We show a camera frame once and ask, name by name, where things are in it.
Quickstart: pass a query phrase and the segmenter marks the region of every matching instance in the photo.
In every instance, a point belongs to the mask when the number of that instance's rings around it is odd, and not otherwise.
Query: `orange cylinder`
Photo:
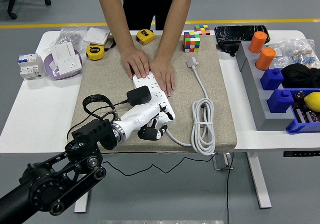
[[[249,46],[250,52],[260,53],[262,47],[265,44],[267,37],[268,36],[265,32],[262,32],[262,31],[255,32]]]
[[[255,64],[256,68],[261,71],[266,71],[272,60],[276,55],[276,51],[273,48],[264,48]]]

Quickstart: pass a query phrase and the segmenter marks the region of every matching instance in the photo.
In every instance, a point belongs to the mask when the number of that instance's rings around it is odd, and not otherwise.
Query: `robotic arm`
[[[159,112],[172,118],[166,107],[145,103],[134,106],[119,120],[94,119],[72,132],[73,141],[63,153],[42,163],[28,164],[20,185],[0,199],[0,223],[21,224],[37,211],[53,216],[63,213],[106,175],[97,142],[112,150],[127,141],[132,132],[142,139],[158,140],[167,129],[166,125],[155,129]],[[66,166],[55,171],[53,165],[66,158]]]

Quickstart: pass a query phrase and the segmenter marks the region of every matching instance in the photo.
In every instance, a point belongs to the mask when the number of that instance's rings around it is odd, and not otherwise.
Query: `chair wheel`
[[[9,15],[10,15],[10,17],[11,17],[12,19],[17,19],[17,18],[16,18],[17,15],[16,15],[15,13],[10,13]]]

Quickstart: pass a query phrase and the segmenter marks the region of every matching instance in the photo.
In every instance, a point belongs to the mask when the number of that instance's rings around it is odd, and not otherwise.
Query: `rubik's cube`
[[[204,34],[204,35],[210,35],[210,29],[208,28],[208,25],[196,25],[194,27],[195,31],[198,31],[199,34]]]
[[[183,35],[183,47],[185,53],[199,52],[200,36],[196,31],[185,32]]]

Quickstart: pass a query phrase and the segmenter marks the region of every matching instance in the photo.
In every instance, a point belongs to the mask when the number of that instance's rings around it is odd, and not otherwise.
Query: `white cable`
[[[195,76],[205,93],[205,98],[195,101],[192,104],[192,113],[193,113],[193,129],[191,133],[191,144],[183,143],[176,139],[170,131],[167,129],[166,133],[169,137],[176,143],[181,146],[193,147],[193,149],[197,153],[201,153],[203,155],[209,156],[212,155],[215,151],[216,147],[216,137],[214,131],[214,103],[211,99],[208,98],[207,91],[203,86],[198,73],[196,71],[196,67],[192,65],[192,69],[194,70]],[[200,121],[201,119],[201,109],[203,108],[203,119],[204,121]],[[204,141],[204,137],[207,136],[208,142]]]

